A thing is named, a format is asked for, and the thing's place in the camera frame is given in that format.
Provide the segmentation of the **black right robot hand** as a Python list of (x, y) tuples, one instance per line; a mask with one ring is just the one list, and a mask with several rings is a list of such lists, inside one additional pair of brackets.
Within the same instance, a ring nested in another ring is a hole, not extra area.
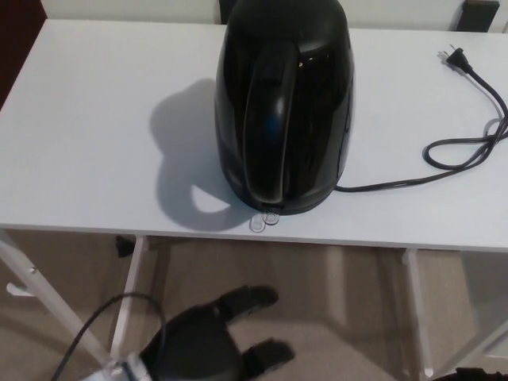
[(482, 368), (457, 368), (454, 373), (445, 378), (455, 381), (507, 381), (507, 374), (499, 371), (488, 373)]

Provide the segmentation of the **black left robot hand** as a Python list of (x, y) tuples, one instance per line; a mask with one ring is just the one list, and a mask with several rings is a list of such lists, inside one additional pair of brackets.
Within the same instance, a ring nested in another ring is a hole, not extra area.
[(153, 380), (256, 380), (295, 357), (285, 341), (268, 338), (241, 351), (228, 324), (279, 300), (273, 287), (242, 286), (172, 318), (140, 352)]

